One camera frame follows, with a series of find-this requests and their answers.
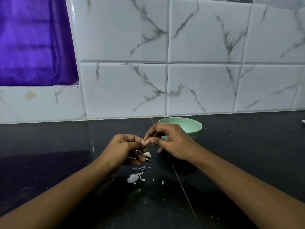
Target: black countertop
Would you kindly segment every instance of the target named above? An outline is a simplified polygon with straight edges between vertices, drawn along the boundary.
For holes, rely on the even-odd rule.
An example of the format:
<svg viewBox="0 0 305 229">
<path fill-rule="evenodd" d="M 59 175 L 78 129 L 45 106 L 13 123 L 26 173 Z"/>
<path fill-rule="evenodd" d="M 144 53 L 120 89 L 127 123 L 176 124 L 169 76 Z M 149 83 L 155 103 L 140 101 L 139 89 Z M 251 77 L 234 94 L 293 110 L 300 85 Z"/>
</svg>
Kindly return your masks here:
<svg viewBox="0 0 305 229">
<path fill-rule="evenodd" d="M 201 146 L 305 202 L 304 111 L 189 118 L 203 125 Z M 0 125 L 0 215 L 92 162 L 115 134 L 143 137 L 159 119 Z M 127 183 L 133 170 L 122 166 L 62 228 L 256 228 L 200 170 L 155 151 L 146 181 Z"/>
</svg>

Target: bowl rim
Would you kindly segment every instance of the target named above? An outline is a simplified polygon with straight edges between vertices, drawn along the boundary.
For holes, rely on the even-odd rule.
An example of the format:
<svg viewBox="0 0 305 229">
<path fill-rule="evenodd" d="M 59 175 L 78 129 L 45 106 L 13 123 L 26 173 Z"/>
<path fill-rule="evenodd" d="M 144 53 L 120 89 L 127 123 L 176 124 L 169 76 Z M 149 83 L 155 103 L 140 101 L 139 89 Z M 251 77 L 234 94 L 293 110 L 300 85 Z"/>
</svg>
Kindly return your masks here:
<svg viewBox="0 0 305 229">
<path fill-rule="evenodd" d="M 190 120 L 190 121 L 193 121 L 193 122 L 196 122 L 196 123 L 199 123 L 199 124 L 200 124 L 200 129 L 199 129 L 199 130 L 193 131 L 193 132 L 187 132 L 187 133 L 199 132 L 200 130 L 202 130 L 202 127 L 203 127 L 202 124 L 201 124 L 199 121 L 193 120 L 193 119 L 190 119 L 190 118 L 186 118 L 186 117 L 164 117 L 164 118 L 158 120 L 158 123 L 160 123 L 159 121 L 161 121 L 161 120 L 169 119 L 169 118 L 183 118 L 183 119 L 187 119 L 187 120 Z"/>
</svg>

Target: marble tile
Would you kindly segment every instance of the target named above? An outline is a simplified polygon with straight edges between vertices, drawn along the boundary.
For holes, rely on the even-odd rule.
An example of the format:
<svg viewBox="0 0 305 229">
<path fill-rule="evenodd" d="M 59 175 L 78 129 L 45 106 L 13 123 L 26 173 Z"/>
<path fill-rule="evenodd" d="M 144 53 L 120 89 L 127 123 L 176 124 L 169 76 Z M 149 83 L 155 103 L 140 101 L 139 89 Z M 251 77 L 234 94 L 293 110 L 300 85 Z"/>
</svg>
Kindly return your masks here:
<svg viewBox="0 0 305 229">
<path fill-rule="evenodd" d="M 166 62 L 168 0 L 71 0 L 81 62 Z"/>
<path fill-rule="evenodd" d="M 165 115 L 167 64 L 81 63 L 88 119 Z"/>
<path fill-rule="evenodd" d="M 232 113 L 240 65 L 170 64 L 167 115 Z"/>
<path fill-rule="evenodd" d="M 0 87 L 0 124 L 87 119 L 81 86 Z"/>
<path fill-rule="evenodd" d="M 268 0 L 254 3 L 244 62 L 305 63 L 305 8 L 279 9 Z"/>
<path fill-rule="evenodd" d="M 240 63 L 251 4 L 170 0 L 170 63 Z"/>
<path fill-rule="evenodd" d="M 291 110 L 304 66 L 242 65 L 236 112 Z"/>
<path fill-rule="evenodd" d="M 294 110 L 305 109 L 305 69 L 297 96 L 295 98 L 293 109 Z"/>
</svg>

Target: green bowl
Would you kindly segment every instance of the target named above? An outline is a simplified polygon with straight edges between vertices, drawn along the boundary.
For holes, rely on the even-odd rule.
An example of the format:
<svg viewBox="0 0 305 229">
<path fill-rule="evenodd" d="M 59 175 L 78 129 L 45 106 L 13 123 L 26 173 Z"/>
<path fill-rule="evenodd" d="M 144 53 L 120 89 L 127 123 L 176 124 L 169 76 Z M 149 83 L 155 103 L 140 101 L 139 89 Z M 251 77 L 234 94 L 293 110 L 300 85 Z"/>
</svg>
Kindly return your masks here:
<svg viewBox="0 0 305 229">
<path fill-rule="evenodd" d="M 199 138 L 199 132 L 202 129 L 202 124 L 196 120 L 192 120 L 184 117 L 168 117 L 158 121 L 158 123 L 178 124 L 180 127 L 194 140 Z"/>
</svg>

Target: purple cloth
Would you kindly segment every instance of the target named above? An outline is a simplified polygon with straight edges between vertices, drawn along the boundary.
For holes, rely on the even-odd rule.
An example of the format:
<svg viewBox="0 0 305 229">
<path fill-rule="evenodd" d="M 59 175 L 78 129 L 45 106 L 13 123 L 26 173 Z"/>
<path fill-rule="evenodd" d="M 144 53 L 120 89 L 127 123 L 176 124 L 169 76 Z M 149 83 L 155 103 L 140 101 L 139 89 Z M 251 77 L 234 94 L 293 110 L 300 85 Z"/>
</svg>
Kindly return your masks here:
<svg viewBox="0 0 305 229">
<path fill-rule="evenodd" d="M 65 0 L 0 0 L 0 86 L 78 81 Z"/>
</svg>

